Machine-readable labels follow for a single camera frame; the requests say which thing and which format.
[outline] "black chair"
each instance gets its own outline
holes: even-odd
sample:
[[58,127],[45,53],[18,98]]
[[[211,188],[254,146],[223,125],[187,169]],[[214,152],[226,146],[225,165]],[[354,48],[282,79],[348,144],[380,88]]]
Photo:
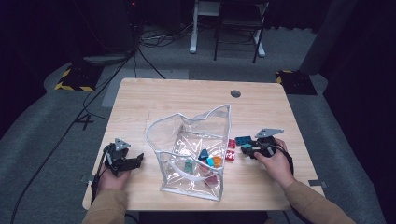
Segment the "black chair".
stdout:
[[[230,43],[219,40],[220,31],[223,29],[250,32],[251,40],[255,45],[253,63],[259,51],[262,40],[264,13],[261,13],[261,6],[265,7],[268,0],[222,0],[219,7],[218,23],[215,31],[216,47],[215,58],[218,56],[219,43]],[[257,44],[254,41],[255,32],[259,32]]]

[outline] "clear plastic bag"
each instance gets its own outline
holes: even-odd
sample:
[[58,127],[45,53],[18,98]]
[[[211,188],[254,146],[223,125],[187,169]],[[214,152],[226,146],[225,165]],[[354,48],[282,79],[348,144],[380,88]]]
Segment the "clear plastic bag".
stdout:
[[230,105],[152,123],[146,137],[163,174],[161,190],[220,201],[230,129]]

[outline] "beige sleeve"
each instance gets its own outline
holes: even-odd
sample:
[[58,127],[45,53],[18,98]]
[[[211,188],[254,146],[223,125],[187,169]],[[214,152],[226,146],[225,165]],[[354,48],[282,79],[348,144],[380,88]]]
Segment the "beige sleeve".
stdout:
[[127,193],[119,189],[103,189],[82,220],[91,223],[125,223]]
[[313,223],[355,223],[340,207],[302,182],[288,186],[285,195],[290,205]]

